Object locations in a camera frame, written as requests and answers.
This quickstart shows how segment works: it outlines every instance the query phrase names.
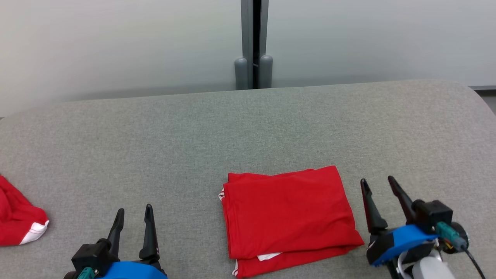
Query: folded red cloth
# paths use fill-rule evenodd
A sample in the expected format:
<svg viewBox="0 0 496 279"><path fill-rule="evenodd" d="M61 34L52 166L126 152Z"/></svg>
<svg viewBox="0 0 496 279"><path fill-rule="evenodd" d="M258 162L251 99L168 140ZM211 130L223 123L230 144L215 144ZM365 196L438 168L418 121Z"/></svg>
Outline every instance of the folded red cloth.
<svg viewBox="0 0 496 279"><path fill-rule="evenodd" d="M37 240L47 230L45 211L31 203L0 176L0 246Z"/></svg>
<svg viewBox="0 0 496 279"><path fill-rule="evenodd" d="M335 166L275 176L230 173L220 197L238 278L343 255L364 244ZM281 254L257 257L270 253Z"/></svg>

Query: black cable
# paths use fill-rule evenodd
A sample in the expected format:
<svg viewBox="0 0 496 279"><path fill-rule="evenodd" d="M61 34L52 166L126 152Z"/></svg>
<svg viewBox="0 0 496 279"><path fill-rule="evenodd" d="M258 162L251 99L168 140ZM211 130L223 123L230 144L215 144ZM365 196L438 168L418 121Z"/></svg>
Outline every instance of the black cable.
<svg viewBox="0 0 496 279"><path fill-rule="evenodd" d="M477 271L479 272L479 274L481 275L481 278L482 279L486 279L486 277L484 276L484 273L482 273L482 270L481 268L479 267L479 265L477 264L477 262L475 261L474 257L472 256L472 254L470 254L470 252L468 251L468 249L466 249L465 247L462 247L463 248L463 251L465 251L465 253L467 253L467 256L470 258L470 260L472 261L472 263L474 264L475 268L477 268Z"/></svg>

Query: gray fabric surface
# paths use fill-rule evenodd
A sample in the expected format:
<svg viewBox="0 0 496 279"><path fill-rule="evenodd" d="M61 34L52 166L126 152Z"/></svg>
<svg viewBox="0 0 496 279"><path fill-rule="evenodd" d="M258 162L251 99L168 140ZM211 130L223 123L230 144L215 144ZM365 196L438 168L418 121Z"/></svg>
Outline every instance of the gray fabric surface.
<svg viewBox="0 0 496 279"><path fill-rule="evenodd" d="M227 173L335 164L366 242L360 179L389 225L401 226L393 175L413 199L454 209L494 278L495 139L484 101L436 80L83 101L14 114L0 122L0 173L51 222L38 241L0 247L0 270L10 279L62 278L81 244L107 236L120 207L120 258L136 260L151 203L170 278L232 278L217 198ZM368 266L365 250L259 278L388 278L386 268ZM457 278L478 278L465 255L445 259Z"/></svg>

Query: gray floor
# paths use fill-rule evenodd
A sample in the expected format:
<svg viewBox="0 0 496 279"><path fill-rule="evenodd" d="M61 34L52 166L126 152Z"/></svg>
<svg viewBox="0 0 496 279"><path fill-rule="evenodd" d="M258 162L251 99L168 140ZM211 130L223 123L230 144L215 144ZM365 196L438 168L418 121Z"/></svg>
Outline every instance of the gray floor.
<svg viewBox="0 0 496 279"><path fill-rule="evenodd" d="M496 96L483 96L482 99L487 103L487 105L496 114Z"/></svg>

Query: white wall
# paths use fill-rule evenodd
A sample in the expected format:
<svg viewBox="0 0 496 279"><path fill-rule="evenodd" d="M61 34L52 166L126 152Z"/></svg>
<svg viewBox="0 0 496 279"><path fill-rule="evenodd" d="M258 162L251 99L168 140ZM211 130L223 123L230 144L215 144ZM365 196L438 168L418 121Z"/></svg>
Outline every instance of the white wall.
<svg viewBox="0 0 496 279"><path fill-rule="evenodd" d="M272 86L442 78L496 85L494 0L270 0Z"/></svg>
<svg viewBox="0 0 496 279"><path fill-rule="evenodd" d="M2 0L0 117L88 98L235 89L232 0Z"/></svg>

